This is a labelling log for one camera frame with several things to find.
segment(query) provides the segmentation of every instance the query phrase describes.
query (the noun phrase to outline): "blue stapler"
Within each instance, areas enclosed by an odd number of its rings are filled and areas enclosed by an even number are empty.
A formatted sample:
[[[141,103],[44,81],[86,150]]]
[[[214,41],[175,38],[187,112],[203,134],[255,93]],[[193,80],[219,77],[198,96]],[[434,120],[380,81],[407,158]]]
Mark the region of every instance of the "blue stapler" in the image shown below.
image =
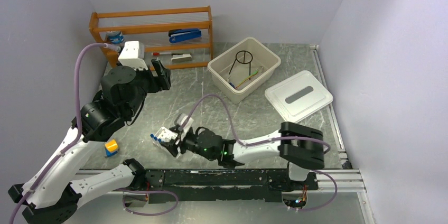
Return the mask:
[[[200,38],[201,35],[202,33],[199,29],[182,29],[168,31],[170,43],[179,43],[193,38]]]

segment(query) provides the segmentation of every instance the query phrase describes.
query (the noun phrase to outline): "plastic bin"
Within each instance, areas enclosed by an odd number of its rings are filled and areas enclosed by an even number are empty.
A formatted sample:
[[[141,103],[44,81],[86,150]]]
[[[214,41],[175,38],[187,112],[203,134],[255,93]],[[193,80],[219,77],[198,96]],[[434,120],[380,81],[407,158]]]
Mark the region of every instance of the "plastic bin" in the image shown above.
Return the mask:
[[[234,86],[236,86],[235,83],[244,80],[250,75],[249,64],[235,62],[232,68],[235,61],[235,55],[237,52],[243,50],[252,54],[253,59],[250,64],[251,73],[258,70],[258,74],[251,77],[244,86],[242,85],[240,88],[235,89],[230,83],[233,83]],[[239,60],[243,61],[241,56],[241,53],[238,54]],[[237,104],[269,79],[280,63],[280,58],[262,45],[262,43],[258,42],[255,38],[246,38],[210,61],[207,67],[211,72],[213,83],[232,101],[232,103]]]

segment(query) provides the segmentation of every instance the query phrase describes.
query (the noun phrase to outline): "marble tabletop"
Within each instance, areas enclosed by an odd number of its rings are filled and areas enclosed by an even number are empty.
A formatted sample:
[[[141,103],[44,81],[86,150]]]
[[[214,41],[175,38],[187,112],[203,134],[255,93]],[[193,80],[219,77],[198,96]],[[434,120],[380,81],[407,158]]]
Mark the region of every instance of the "marble tabletop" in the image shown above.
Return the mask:
[[[228,50],[234,44],[214,43],[215,56]],[[283,119],[265,98],[265,90],[303,70],[310,71],[319,79],[318,68],[309,45],[278,43],[265,45],[281,58],[282,63],[264,84],[242,102],[236,105],[232,104],[213,84],[211,73],[206,67],[173,70],[171,89],[148,94],[137,121],[132,126],[121,128],[112,136],[118,142],[118,154],[105,158],[104,149],[100,149],[90,157],[83,169],[112,169],[128,158],[135,158],[147,169],[222,168],[218,166],[217,161],[210,162],[191,152],[186,152],[180,158],[175,159],[168,152],[156,146],[150,138],[150,134],[155,133],[161,126],[171,127],[179,113],[188,114],[196,101],[204,94],[218,94],[226,101],[236,126],[237,135],[241,139],[259,137],[278,130]],[[208,49],[195,49],[191,52],[195,62],[209,60]],[[146,55],[145,60],[148,64],[151,58],[151,55]],[[168,56],[161,58],[164,64],[168,63],[167,59],[169,59]],[[204,126],[223,138],[232,138],[227,114],[217,98],[204,100],[193,114],[193,119],[194,128]],[[325,155],[325,168],[340,169],[338,139],[332,128],[331,119],[330,110],[325,107],[300,121],[299,124],[323,132],[324,140],[331,145],[330,152]],[[286,167],[286,163],[287,161],[280,157],[271,157],[249,162],[237,168],[279,168]]]

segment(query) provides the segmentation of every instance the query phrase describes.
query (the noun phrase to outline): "wooden rack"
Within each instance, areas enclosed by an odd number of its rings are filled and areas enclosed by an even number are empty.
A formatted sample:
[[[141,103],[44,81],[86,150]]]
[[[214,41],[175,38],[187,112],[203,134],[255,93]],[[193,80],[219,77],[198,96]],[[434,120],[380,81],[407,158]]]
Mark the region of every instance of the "wooden rack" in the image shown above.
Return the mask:
[[[175,44],[168,42],[167,33],[169,30],[189,28],[201,29],[202,37]],[[210,6],[116,13],[93,12],[90,18],[89,30],[95,41],[99,43],[106,42],[101,36],[102,33],[107,31],[121,31],[125,36],[125,41],[136,41],[135,39],[138,39],[136,35],[140,34],[159,33],[156,34],[157,38],[150,38],[143,41],[145,44],[145,52],[208,48],[210,49],[210,60],[213,59],[213,26]],[[109,64],[112,67],[116,67],[118,53],[106,48],[101,48],[101,50],[106,56],[107,61],[109,61]],[[164,66],[170,69],[183,69],[206,67],[207,64],[208,62],[198,62],[168,64]]]

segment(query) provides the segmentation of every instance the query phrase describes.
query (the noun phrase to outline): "white lid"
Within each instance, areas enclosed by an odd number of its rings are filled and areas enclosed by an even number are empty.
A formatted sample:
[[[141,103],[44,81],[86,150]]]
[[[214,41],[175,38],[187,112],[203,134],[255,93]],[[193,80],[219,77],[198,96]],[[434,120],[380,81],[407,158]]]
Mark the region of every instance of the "white lid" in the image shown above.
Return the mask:
[[[285,121],[299,122],[333,101],[309,71],[301,71],[266,89],[265,96]]]

